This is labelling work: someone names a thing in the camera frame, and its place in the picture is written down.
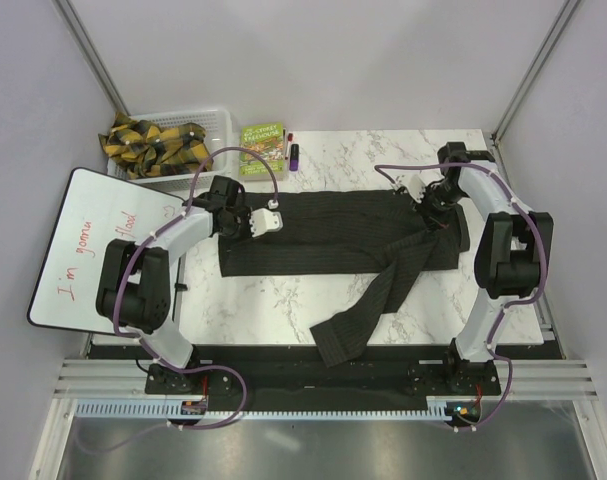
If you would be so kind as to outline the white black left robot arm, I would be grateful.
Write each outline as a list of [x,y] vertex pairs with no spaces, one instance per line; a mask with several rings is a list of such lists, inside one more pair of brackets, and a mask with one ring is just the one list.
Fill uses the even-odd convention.
[[148,394],[205,393],[199,352],[172,319],[172,293],[185,291],[171,270],[197,243],[215,235],[233,239],[250,234],[251,209],[245,188],[217,176],[210,189],[184,203],[171,219],[141,242],[108,243],[96,296],[97,313],[112,321],[116,335],[132,338],[152,358],[146,368]]

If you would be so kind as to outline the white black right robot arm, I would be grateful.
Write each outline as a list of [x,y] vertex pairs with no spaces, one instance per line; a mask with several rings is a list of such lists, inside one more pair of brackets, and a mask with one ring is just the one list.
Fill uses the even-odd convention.
[[474,258],[478,294],[463,330],[451,341],[441,381],[460,394],[493,375],[496,339],[507,309],[528,305],[542,294],[548,275],[554,221],[517,198],[499,174],[495,159],[463,142],[437,152],[441,178],[420,180],[418,212],[433,229],[467,198],[485,221]]

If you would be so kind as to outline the dark striped long sleeve shirt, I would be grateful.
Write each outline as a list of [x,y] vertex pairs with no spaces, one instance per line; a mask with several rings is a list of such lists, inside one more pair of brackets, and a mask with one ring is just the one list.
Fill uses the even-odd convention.
[[423,272],[455,270],[470,248],[459,206],[431,225],[409,195],[391,190],[283,193],[281,230],[222,238],[222,276],[371,274],[350,308],[311,328],[328,367],[361,356],[379,320],[397,312]]

